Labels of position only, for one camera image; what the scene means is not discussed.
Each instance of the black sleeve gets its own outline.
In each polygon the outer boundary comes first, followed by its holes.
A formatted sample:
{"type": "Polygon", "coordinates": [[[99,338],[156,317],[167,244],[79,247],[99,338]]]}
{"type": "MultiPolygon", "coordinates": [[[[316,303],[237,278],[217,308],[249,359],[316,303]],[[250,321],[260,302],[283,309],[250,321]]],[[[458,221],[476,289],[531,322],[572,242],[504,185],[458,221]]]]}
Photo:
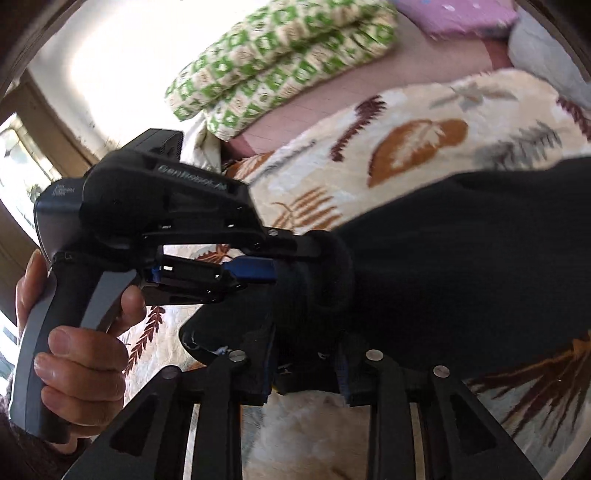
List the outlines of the black sleeve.
{"type": "Polygon", "coordinates": [[[77,451],[63,455],[8,420],[12,378],[7,395],[0,397],[0,452],[2,478],[7,480],[60,480],[89,444],[79,440],[77,451]]]}

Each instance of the white wall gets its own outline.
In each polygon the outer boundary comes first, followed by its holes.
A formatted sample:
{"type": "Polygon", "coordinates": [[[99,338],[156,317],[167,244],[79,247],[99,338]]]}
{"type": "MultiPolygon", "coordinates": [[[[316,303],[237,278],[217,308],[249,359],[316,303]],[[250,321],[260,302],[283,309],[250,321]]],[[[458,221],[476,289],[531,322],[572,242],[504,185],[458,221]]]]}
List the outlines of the white wall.
{"type": "Polygon", "coordinates": [[[186,129],[164,102],[177,73],[267,0],[87,0],[30,71],[98,157],[148,128],[186,129]]]}

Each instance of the wooden window frame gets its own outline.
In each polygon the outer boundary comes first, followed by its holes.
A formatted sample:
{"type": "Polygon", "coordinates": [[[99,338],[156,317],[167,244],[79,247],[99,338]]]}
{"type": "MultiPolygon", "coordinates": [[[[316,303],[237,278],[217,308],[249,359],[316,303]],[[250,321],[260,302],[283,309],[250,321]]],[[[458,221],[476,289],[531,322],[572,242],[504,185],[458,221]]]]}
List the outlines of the wooden window frame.
{"type": "MultiPolygon", "coordinates": [[[[0,100],[0,124],[16,113],[43,154],[63,177],[80,177],[98,159],[59,120],[30,74],[0,100]]],[[[15,288],[37,245],[0,202],[0,309],[16,323],[15,288]]]]}

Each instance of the hand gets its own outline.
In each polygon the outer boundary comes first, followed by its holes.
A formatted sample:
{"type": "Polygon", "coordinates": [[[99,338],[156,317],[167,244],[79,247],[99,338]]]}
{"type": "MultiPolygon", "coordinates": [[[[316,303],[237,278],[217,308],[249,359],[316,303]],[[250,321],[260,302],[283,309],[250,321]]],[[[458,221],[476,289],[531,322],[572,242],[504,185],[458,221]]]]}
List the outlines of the hand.
{"type": "MultiPolygon", "coordinates": [[[[43,292],[47,265],[39,250],[33,253],[25,276],[17,284],[17,319],[20,335],[29,313],[43,292]]],[[[121,314],[108,333],[59,326],[49,334],[51,353],[35,358],[35,372],[46,384],[43,403],[69,421],[71,439],[54,445],[73,453],[78,438],[98,435],[123,407],[127,348],[117,337],[145,318],[141,290],[128,287],[121,297],[121,314]]]]}

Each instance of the black grip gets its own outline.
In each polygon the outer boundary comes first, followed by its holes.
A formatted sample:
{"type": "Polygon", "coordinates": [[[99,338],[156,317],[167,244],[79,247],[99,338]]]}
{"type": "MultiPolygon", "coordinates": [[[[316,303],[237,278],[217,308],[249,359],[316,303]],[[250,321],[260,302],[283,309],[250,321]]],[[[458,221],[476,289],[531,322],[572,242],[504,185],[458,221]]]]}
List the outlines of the black grip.
{"type": "Polygon", "coordinates": [[[44,384],[35,373],[35,357],[49,352],[48,337],[57,326],[106,331],[117,315],[117,299],[135,277],[135,270],[111,272],[87,262],[62,260],[52,265],[21,339],[9,409],[14,424],[47,442],[69,441],[68,423],[41,401],[44,384]]]}

